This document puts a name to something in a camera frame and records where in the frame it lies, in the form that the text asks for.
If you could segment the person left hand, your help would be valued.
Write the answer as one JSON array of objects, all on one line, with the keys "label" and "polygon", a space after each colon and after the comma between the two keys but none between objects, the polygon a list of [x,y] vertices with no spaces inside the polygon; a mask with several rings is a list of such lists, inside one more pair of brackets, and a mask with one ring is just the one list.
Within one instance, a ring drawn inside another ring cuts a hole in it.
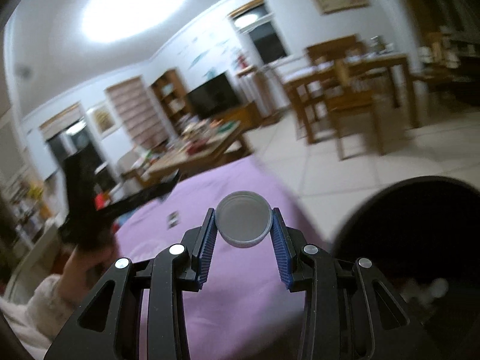
[{"label": "person left hand", "polygon": [[78,306],[98,281],[93,281],[91,272],[101,267],[101,275],[119,258],[116,238],[101,249],[83,251],[75,248],[64,266],[56,291],[67,303]]}]

